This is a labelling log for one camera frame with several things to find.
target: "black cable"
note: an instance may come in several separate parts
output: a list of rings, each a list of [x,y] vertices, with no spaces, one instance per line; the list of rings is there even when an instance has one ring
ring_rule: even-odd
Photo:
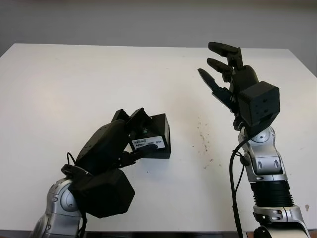
[[[69,164],[69,157],[70,157],[71,160],[73,161],[74,165],[75,165],[75,164],[76,164],[76,163],[75,163],[75,159],[74,159],[74,157],[71,155],[71,153],[68,152],[66,155],[67,155],[67,162],[68,162],[68,164]]]
[[[248,141],[249,139],[244,139],[232,152],[229,162],[229,176],[230,176],[230,186],[231,186],[231,194],[232,194],[232,208],[233,208],[233,215],[234,215],[234,221],[236,223],[237,232],[240,238],[243,238],[240,218],[239,218],[239,211],[238,211],[238,205],[236,200],[236,194],[235,194],[235,187],[234,187],[234,181],[233,181],[233,160],[236,156],[238,150]]]
[[[83,238],[84,237],[85,230],[86,230],[86,224],[87,224],[86,213],[82,212],[81,214],[82,214],[82,218],[83,218],[83,225],[79,229],[79,232],[80,232],[79,238]]]
[[[243,155],[239,151],[237,151],[236,156],[243,157]]]
[[[237,184],[237,186],[236,186],[236,189],[234,190],[234,194],[237,194],[238,187],[239,187],[239,185],[240,185],[241,178],[242,178],[242,175],[243,175],[243,171],[244,171],[244,165],[242,166],[241,174],[240,174],[239,181],[238,181],[238,184]]]

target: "table surface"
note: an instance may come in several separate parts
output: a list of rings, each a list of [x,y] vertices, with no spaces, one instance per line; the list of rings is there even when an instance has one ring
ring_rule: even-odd
[[[317,228],[317,79],[289,50],[243,49],[259,80],[280,88],[272,124],[295,203]],[[32,230],[49,187],[118,109],[166,113],[172,154],[124,168],[136,194],[127,213],[88,216],[89,231],[235,230],[229,157],[234,116],[211,95],[197,68],[221,75],[207,48],[15,44],[0,58],[0,229]],[[234,164],[236,180],[241,165]],[[237,194],[244,230],[258,226],[246,174]]]

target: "robotic hand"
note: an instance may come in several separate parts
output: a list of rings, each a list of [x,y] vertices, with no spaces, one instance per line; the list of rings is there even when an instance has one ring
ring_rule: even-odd
[[[210,58],[207,63],[222,74],[223,81],[230,83],[230,88],[220,88],[205,70],[198,69],[198,72],[212,94],[234,113],[233,126],[240,131],[240,144],[233,151],[229,165],[233,212],[239,237],[242,238],[243,233],[236,201],[237,187],[234,187],[232,175],[236,155],[241,157],[254,193],[256,205],[253,214],[261,225],[255,230],[254,237],[310,238],[300,208],[294,205],[289,192],[284,164],[275,147],[275,132],[270,126],[280,111],[279,89],[258,81],[254,70],[243,65],[240,48],[216,42],[210,42],[208,48],[227,57],[228,65]],[[241,147],[244,156],[238,152]]]
[[[66,177],[50,188],[45,214],[30,238],[83,237],[86,213],[102,218],[127,212],[135,192],[119,168],[159,150],[157,145],[149,144],[131,153],[124,151],[133,135],[142,134],[145,129],[147,133],[159,130],[143,108],[131,116],[121,109],[111,123],[95,132],[76,161],[67,153],[68,164],[61,169]],[[69,164],[69,156],[74,166]],[[81,218],[83,224],[79,230]]]

